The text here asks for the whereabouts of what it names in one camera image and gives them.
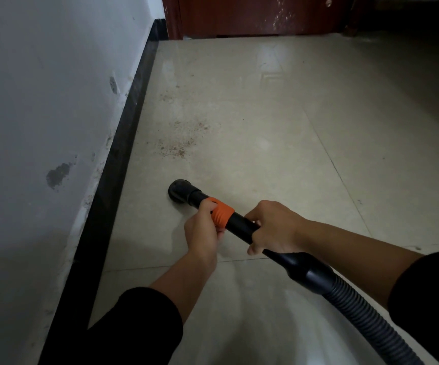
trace black shirt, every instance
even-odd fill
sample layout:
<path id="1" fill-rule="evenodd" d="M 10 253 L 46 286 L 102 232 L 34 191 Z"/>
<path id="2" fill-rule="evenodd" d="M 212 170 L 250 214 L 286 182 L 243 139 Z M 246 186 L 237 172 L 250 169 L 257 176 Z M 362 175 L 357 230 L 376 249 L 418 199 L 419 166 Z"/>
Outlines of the black shirt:
<path id="1" fill-rule="evenodd" d="M 439 252 L 399 277 L 388 307 L 393 322 L 439 361 Z M 133 288 L 87 331 L 84 356 L 89 363 L 167 364 L 181 339 L 174 303 L 154 289 Z"/>

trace vacuum cleaner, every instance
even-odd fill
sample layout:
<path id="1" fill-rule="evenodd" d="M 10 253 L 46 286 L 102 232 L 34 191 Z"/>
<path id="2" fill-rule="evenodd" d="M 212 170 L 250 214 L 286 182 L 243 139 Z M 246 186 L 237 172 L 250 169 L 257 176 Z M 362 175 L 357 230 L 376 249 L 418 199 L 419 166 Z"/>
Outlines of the vacuum cleaner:
<path id="1" fill-rule="evenodd" d="M 218 206 L 211 213 L 216 226 L 224 227 L 248 244 L 258 228 L 235 210 L 219 200 L 205 195 L 184 179 L 169 186 L 169 197 L 177 203 L 188 203 L 199 208 L 209 198 Z M 276 253 L 263 250 L 263 254 L 283 266 L 287 275 L 315 294 L 322 295 L 365 337 L 387 364 L 423 364 L 390 324 L 333 269 L 306 252 Z"/>

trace wall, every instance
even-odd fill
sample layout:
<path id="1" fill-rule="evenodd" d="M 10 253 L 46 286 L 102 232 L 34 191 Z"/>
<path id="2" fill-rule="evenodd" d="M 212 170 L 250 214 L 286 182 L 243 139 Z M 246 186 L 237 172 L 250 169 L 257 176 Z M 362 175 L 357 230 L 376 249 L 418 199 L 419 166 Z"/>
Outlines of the wall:
<path id="1" fill-rule="evenodd" d="M 148 5 L 153 19 L 165 19 L 162 0 L 148 0 Z"/>
<path id="2" fill-rule="evenodd" d="M 0 0 L 0 364 L 38 360 L 152 22 L 148 0 Z"/>

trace brown wooden door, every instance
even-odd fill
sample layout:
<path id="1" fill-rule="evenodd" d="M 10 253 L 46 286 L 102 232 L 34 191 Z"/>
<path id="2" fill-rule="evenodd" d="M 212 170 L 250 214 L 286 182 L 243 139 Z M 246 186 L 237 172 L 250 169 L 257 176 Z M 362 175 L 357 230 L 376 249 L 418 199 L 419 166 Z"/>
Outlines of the brown wooden door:
<path id="1" fill-rule="evenodd" d="M 340 31 L 353 0 L 179 0 L 184 36 Z"/>

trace orange grip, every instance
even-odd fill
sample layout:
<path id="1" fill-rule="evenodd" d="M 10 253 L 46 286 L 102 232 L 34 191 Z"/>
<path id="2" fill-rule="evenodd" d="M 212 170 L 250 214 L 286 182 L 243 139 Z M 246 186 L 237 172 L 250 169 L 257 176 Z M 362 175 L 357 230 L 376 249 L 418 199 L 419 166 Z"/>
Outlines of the orange grip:
<path id="1" fill-rule="evenodd" d="M 217 204 L 216 208 L 211 213 L 211 219 L 217 227 L 226 228 L 226 224 L 231 215 L 235 212 L 235 209 L 214 197 L 208 197 L 207 199 Z"/>

